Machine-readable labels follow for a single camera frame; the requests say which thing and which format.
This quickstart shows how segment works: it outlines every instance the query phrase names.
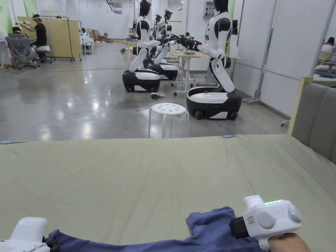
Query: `white plastic stool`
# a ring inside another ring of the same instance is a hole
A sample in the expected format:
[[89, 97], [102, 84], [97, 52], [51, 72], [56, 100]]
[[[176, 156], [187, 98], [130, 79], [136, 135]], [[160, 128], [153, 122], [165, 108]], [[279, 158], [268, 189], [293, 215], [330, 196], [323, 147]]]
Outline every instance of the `white plastic stool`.
[[148, 129], [148, 138], [151, 138], [151, 119], [152, 119], [152, 111], [163, 114], [163, 121], [162, 121], [162, 133], [161, 137], [166, 138], [166, 119], [167, 117], [170, 118], [170, 135], [173, 129], [173, 120], [176, 121], [184, 121], [186, 120], [186, 133], [187, 137], [189, 137], [189, 113], [185, 107], [174, 104], [174, 103], [160, 103], [152, 106], [149, 110], [149, 129]]

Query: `controller button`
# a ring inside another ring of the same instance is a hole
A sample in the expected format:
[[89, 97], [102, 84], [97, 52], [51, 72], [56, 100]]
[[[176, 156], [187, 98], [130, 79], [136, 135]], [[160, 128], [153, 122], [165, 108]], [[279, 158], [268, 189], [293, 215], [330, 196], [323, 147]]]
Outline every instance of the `controller button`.
[[302, 214], [300, 210], [294, 205], [290, 205], [288, 207], [288, 216], [290, 219], [292, 219], [296, 223], [302, 222]]
[[267, 212], [261, 212], [257, 215], [257, 221], [264, 229], [272, 229], [275, 225], [275, 217]]

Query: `blue cloth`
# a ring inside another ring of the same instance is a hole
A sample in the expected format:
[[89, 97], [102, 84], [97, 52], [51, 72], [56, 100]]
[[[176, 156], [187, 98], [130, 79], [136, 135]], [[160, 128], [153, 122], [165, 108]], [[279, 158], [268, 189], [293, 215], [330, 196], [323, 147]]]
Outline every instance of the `blue cloth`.
[[207, 213], [192, 213], [186, 220], [191, 236], [184, 241], [116, 246], [81, 240], [59, 230], [50, 236], [60, 246], [60, 252], [261, 252], [256, 239], [237, 240], [231, 235], [229, 222], [233, 218], [235, 213], [229, 207]]

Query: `mattress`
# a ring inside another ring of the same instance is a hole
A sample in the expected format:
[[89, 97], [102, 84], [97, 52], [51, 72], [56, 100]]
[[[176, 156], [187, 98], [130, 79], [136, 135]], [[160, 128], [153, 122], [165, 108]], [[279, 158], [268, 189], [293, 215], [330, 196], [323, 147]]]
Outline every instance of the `mattress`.
[[185, 239], [191, 212], [291, 200], [312, 251], [336, 247], [335, 168], [286, 135], [28, 142], [0, 146], [1, 230], [26, 216], [111, 244]]

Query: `green indicator light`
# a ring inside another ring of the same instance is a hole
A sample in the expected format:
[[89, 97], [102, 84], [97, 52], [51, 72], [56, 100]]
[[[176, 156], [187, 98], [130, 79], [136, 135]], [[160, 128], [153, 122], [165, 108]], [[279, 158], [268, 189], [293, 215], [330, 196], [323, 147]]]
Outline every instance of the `green indicator light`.
[[269, 204], [278, 203], [278, 202], [282, 202], [282, 200], [267, 202], [267, 203], [264, 203], [264, 205], [269, 205]]

